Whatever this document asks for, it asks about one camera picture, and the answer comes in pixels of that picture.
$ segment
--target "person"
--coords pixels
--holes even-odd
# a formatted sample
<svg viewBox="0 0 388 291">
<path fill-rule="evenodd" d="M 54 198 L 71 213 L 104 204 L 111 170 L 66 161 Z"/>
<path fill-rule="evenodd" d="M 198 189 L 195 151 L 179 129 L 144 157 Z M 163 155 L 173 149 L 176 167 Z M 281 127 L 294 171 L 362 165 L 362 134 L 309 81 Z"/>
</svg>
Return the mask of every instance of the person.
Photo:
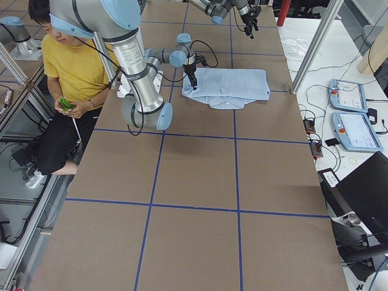
<svg viewBox="0 0 388 291">
<path fill-rule="evenodd" d="M 74 175 L 78 165 L 69 153 L 81 140 L 85 149 L 109 92 L 109 80 L 92 40 L 55 30 L 50 23 L 49 0 L 29 0 L 28 13 L 47 35 L 42 40 L 44 73 L 54 99 L 55 114 L 37 155 L 41 175 Z M 113 54 L 110 57 L 117 64 Z M 65 98 L 72 106 L 66 110 Z"/>
</svg>

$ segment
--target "black pants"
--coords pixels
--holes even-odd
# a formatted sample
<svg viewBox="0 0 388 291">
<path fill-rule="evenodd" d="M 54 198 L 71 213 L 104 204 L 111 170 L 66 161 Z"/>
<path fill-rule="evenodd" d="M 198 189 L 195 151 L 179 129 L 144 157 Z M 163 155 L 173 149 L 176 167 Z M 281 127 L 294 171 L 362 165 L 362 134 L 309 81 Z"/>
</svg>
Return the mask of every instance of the black pants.
<svg viewBox="0 0 388 291">
<path fill-rule="evenodd" d="M 86 148 L 96 125 L 101 108 L 86 112 L 81 118 L 75 119 L 82 147 Z M 78 134 L 73 119 L 56 112 L 44 133 L 37 157 L 39 171 L 43 175 L 51 174 L 65 166 L 69 153 L 78 141 Z"/>
</svg>

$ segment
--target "white table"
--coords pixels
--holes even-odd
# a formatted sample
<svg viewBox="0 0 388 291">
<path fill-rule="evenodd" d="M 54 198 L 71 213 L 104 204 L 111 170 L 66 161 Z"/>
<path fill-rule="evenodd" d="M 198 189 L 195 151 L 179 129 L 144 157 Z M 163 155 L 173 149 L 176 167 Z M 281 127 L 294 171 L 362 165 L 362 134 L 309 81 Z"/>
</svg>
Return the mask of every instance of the white table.
<svg viewBox="0 0 388 291">
<path fill-rule="evenodd" d="M 287 18 L 284 25 L 279 27 L 279 34 L 282 38 L 305 39 L 307 41 L 307 45 L 309 45 L 313 39 L 319 22 L 320 20 L 317 19 Z M 283 47 L 287 55 L 287 48 L 284 44 Z M 359 73 L 357 65 L 362 59 L 359 55 L 360 53 L 357 47 L 353 43 L 342 22 L 335 20 L 309 70 L 317 70 L 323 67 L 341 67 L 353 60 L 354 62 L 341 68 L 320 69 L 315 72 L 309 72 L 297 93 L 298 103 L 300 104 L 301 110 L 311 110 L 316 116 L 323 116 L 324 112 L 322 110 L 310 105 L 309 103 L 326 109 L 326 117 L 315 120 L 316 132 L 323 141 L 336 137 L 331 125 L 331 113 L 334 109 L 330 107 L 330 104 L 328 105 L 329 94 L 326 87 L 328 87 L 329 81 L 331 79 L 342 79 L 345 81 L 365 84 L 375 80 L 372 75 L 363 75 Z M 287 64 L 290 69 L 291 78 L 294 79 L 296 71 L 298 71 L 301 65 L 301 61 L 287 58 Z M 387 100 L 383 90 L 376 81 L 364 85 L 364 90 L 367 99 Z M 368 107 L 374 108 L 378 111 L 378 122 L 373 126 L 373 128 L 378 132 L 385 131 L 381 120 L 388 119 L 388 102 L 368 102 L 367 105 Z M 305 115 L 308 118 L 313 116 L 310 112 L 301 113 L 302 117 Z M 384 148 L 383 153 L 388 156 L 388 135 L 379 136 L 379 140 Z M 330 153 L 327 149 L 323 148 L 322 151 L 324 156 L 323 158 L 317 159 L 315 164 L 316 170 L 319 171 L 326 168 L 334 168 L 336 165 L 336 159 L 337 162 L 339 162 L 339 155 L 341 157 L 341 164 L 339 169 L 336 171 L 336 175 L 339 179 L 343 179 L 372 155 L 372 153 L 348 152 L 342 147 L 342 145 L 337 145 L 336 148 L 331 147 L 330 149 L 334 152 L 334 154 L 336 154 L 337 158 L 335 158 L 335 155 Z M 370 275 L 366 283 L 364 283 L 362 281 L 358 281 L 349 268 L 345 267 L 344 273 L 347 278 L 349 290 L 355 290 L 359 284 L 364 284 L 363 290 L 368 290 L 373 278 L 373 275 Z M 382 271 L 378 274 L 373 290 L 385 291 L 387 290 L 387 286 L 388 271 Z"/>
</svg>

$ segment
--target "red object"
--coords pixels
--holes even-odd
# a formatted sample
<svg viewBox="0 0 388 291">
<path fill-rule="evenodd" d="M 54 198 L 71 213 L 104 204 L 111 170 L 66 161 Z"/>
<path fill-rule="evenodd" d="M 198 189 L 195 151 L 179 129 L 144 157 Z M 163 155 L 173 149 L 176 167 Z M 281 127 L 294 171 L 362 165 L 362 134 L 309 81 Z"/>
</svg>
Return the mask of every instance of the red object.
<svg viewBox="0 0 388 291">
<path fill-rule="evenodd" d="M 283 26 L 284 20 L 287 16 L 291 4 L 291 0 L 283 0 L 281 4 L 280 14 L 278 17 L 278 26 Z"/>
</svg>

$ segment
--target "light blue cloth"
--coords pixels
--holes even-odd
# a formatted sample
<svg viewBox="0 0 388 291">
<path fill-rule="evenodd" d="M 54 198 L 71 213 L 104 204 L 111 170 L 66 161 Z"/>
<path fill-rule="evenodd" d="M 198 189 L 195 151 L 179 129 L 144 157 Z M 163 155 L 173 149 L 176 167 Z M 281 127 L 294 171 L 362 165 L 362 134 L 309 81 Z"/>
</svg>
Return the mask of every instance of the light blue cloth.
<svg viewBox="0 0 388 291">
<path fill-rule="evenodd" d="M 183 96 L 214 109 L 242 109 L 256 100 L 267 101 L 271 94 L 264 70 L 198 68 L 195 76 L 196 90 L 188 77 L 183 79 Z"/>
</svg>

